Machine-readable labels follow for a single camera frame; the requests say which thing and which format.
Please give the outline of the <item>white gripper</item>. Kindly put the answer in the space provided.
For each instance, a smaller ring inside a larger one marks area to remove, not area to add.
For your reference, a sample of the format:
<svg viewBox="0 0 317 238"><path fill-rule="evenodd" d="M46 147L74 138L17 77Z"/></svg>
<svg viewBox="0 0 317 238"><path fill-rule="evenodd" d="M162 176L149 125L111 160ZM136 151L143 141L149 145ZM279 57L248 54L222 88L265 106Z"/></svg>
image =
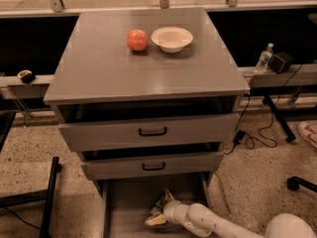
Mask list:
<svg viewBox="0 0 317 238"><path fill-rule="evenodd" d="M157 213L149 217L145 223L148 226L162 225L166 221L174 224L186 224L188 222L188 209L189 206L174 199L171 192L166 188L164 190L164 200L167 202L162 213Z"/></svg>

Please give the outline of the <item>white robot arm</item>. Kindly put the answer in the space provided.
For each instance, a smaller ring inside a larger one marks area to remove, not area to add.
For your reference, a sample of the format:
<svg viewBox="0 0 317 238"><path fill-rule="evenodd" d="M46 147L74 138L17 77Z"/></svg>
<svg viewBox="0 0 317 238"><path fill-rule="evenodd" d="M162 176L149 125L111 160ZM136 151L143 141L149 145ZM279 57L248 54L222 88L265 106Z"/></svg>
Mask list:
<svg viewBox="0 0 317 238"><path fill-rule="evenodd" d="M317 238L313 229L293 214L278 214L268 223L264 235L260 235L218 216L201 203L181 202L168 189L145 223L155 226L167 222L180 224L200 238L208 238L212 233L220 238Z"/></svg>

